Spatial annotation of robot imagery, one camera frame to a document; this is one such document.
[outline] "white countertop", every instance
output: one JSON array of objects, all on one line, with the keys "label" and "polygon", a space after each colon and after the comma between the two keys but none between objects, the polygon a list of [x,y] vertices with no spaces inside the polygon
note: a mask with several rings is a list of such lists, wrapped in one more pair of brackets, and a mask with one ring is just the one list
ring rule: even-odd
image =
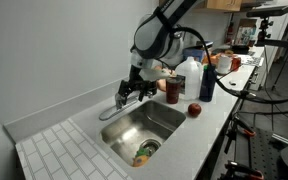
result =
[{"label": "white countertop", "polygon": [[[260,48],[255,48],[255,52],[256,54],[261,54],[263,51]],[[237,72],[232,72],[224,77],[221,81],[228,88],[241,90],[248,81],[254,68],[254,66],[243,65]],[[230,85],[230,81],[234,81],[236,86]],[[211,102],[206,103],[199,100],[179,100],[177,104],[170,105],[166,103],[165,93],[158,92],[151,100],[157,101],[185,113],[186,119],[181,126],[162,144],[158,151],[155,152],[155,154],[144,166],[134,168],[126,164],[108,145],[103,142],[100,132],[105,126],[131,112],[147,100],[148,99],[145,97],[143,102],[136,103],[132,107],[124,110],[107,121],[100,121],[98,118],[99,115],[107,108],[115,105],[115,101],[112,97],[98,103],[95,106],[92,106],[89,109],[71,116],[69,118],[69,122],[71,122],[74,127],[76,123],[78,126],[75,128],[81,128],[80,132],[85,133],[83,136],[86,139],[90,138],[88,142],[91,142],[92,140],[95,141],[94,146],[99,146],[99,148],[96,148],[99,154],[101,154],[101,151],[103,150],[104,156],[107,156],[106,159],[109,159],[108,161],[113,161],[113,163],[110,161],[110,164],[114,164],[114,162],[116,163],[115,166],[117,168],[115,169],[118,170],[121,168],[121,171],[125,171],[124,173],[119,172],[120,175],[124,174],[125,179],[194,179],[203,166],[203,163],[205,162],[210,149],[212,148],[217,136],[219,135],[219,132],[233,109],[237,98],[224,92],[216,85],[213,100]],[[193,102],[199,103],[202,107],[202,113],[197,118],[192,118],[187,115],[187,107]],[[34,136],[30,137],[29,139],[32,141],[35,140]],[[114,175],[117,177],[116,173],[113,175],[112,174],[109,174],[108,176],[113,177]]]}]

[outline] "black cable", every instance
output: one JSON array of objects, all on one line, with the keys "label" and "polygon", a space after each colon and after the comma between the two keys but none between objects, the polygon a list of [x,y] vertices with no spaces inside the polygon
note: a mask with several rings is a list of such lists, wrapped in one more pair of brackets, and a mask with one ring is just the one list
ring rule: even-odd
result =
[{"label": "black cable", "polygon": [[[268,70],[268,62],[267,62],[268,59],[267,59],[267,53],[266,53],[266,46],[264,46],[264,56],[265,56],[265,64],[266,64],[266,78],[265,78],[265,82],[264,82],[264,91],[266,92],[267,96],[271,100],[273,100],[273,98],[271,97],[271,95],[267,91],[267,79],[268,79],[268,75],[269,75],[269,70]],[[282,112],[281,109],[276,104],[274,104],[274,106],[276,107],[276,109],[278,111]]]},{"label": "black cable", "polygon": [[274,132],[274,104],[271,105],[271,109],[272,109],[272,113],[271,113],[271,116],[272,116],[272,131]]},{"label": "black cable", "polygon": [[164,61],[162,61],[162,60],[160,60],[160,59],[157,59],[157,58],[156,58],[155,60],[158,61],[158,62],[160,62],[160,63],[162,63],[162,66],[165,65],[168,69],[172,70],[171,67],[170,67],[166,62],[164,62]]},{"label": "black cable", "polygon": [[271,114],[288,114],[288,111],[283,112],[247,112],[247,111],[239,111],[237,113],[244,113],[244,114],[258,114],[258,115],[271,115]]},{"label": "black cable", "polygon": [[256,114],[253,115],[253,127],[255,127]]},{"label": "black cable", "polygon": [[[178,28],[175,28],[174,29],[174,32],[177,32],[177,31],[183,31],[183,32],[189,32],[193,35],[195,35],[198,39],[200,39],[201,43],[203,44],[204,48],[207,49],[207,46],[206,46],[206,43],[204,41],[204,38],[201,36],[201,34],[197,31],[195,31],[194,29],[192,28],[187,28],[187,27],[178,27]],[[212,64],[211,63],[211,60],[210,60],[210,55],[209,55],[209,52],[208,51],[205,51],[206,52],[206,55],[207,55],[207,58],[208,58],[208,62],[209,64]],[[250,93],[248,91],[235,91],[235,90],[232,90],[232,89],[228,89],[226,88],[223,83],[221,83],[217,77],[216,77],[216,74],[213,70],[211,70],[212,74],[213,74],[213,77],[216,78],[216,83],[218,86],[220,86],[224,91],[226,91],[227,93],[231,94],[232,96],[235,96],[235,97],[238,97],[240,99],[243,99],[243,100],[248,100],[248,101],[251,101],[251,102],[256,102],[256,103],[262,103],[262,104],[281,104],[281,103],[285,103],[285,102],[288,102],[288,98],[287,99],[284,99],[284,100],[267,100],[267,99],[264,99],[264,98],[261,98],[261,97],[257,97],[255,95],[253,95],[253,97],[247,97],[247,95],[249,95]]]}]

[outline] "stainless steel sink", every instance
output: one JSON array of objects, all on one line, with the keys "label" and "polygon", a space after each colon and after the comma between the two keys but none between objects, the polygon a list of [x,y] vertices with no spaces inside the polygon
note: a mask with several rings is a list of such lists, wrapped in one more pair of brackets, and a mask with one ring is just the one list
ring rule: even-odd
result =
[{"label": "stainless steel sink", "polygon": [[106,144],[132,165],[140,147],[148,149],[152,156],[185,118],[179,111],[148,101],[106,126],[101,135]]}]

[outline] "red apple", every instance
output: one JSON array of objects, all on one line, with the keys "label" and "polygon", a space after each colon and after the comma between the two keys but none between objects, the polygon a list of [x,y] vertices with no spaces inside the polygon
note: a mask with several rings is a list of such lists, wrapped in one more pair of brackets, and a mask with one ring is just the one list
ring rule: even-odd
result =
[{"label": "red apple", "polygon": [[197,117],[201,113],[201,111],[202,108],[197,103],[192,103],[188,106],[188,113],[193,117]]}]

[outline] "sink drain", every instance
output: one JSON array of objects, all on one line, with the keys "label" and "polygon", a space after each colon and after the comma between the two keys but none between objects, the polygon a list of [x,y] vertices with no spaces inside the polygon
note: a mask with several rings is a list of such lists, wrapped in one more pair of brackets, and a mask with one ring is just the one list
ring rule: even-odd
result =
[{"label": "sink drain", "polygon": [[159,143],[158,141],[154,140],[154,139],[148,139],[146,141],[144,141],[141,145],[141,148],[147,149],[149,152],[149,156],[151,157],[157,150],[159,147],[161,147],[161,143]]}]

